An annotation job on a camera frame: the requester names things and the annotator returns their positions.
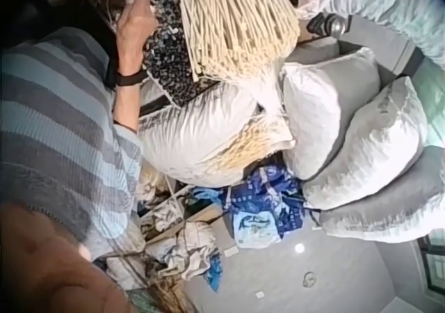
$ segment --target white pillow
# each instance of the white pillow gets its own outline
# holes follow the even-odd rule
[[[308,205],[328,210],[377,193],[419,157],[426,131],[411,79],[395,80],[358,110],[340,153],[303,185]]]
[[[329,211],[320,225],[337,237],[399,243],[445,228],[445,150],[426,147],[401,177],[375,195]]]
[[[312,65],[340,56],[339,41],[333,37],[321,38],[305,44],[299,44],[286,58],[286,63]]]
[[[245,167],[294,145],[276,83],[270,68],[255,79],[222,83],[183,108],[142,117],[138,135],[145,160],[187,184],[237,183]]]
[[[310,179],[339,151],[354,113],[378,94],[373,52],[317,65],[284,65],[284,106],[296,146],[283,153],[288,168]]]

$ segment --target black watch strap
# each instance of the black watch strap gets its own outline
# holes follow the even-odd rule
[[[141,83],[146,78],[147,78],[147,71],[145,70],[140,70],[135,74],[126,76],[123,76],[119,72],[116,72],[116,85],[121,87],[133,86],[137,85],[138,83]]]
[[[116,86],[125,87],[137,85],[147,77],[148,74],[146,70],[140,70],[133,75],[123,76],[118,72],[118,62],[114,59],[110,59],[104,83],[110,89],[114,89]]]

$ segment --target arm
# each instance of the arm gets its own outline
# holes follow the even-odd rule
[[[137,73],[143,60],[143,47],[157,27],[149,0],[135,0],[125,6],[118,21],[116,44],[119,55],[119,73],[129,76]],[[113,119],[134,132],[139,121],[139,85],[118,87]]]

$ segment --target cushion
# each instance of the cushion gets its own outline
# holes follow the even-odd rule
[[[339,151],[354,113],[377,95],[380,79],[368,48],[316,65],[284,65],[284,106],[296,146],[289,169],[310,179]]]
[[[308,205],[334,209],[377,193],[419,158],[426,134],[411,79],[395,80],[356,112],[340,153],[303,185]]]
[[[420,159],[378,193],[322,211],[332,236],[399,243],[427,235],[445,221],[445,150],[426,147]]]

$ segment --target patterned fabric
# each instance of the patterned fabric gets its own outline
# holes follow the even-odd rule
[[[1,200],[58,220],[93,259],[119,248],[140,172],[140,141],[113,124],[107,65],[69,28],[2,53]]]

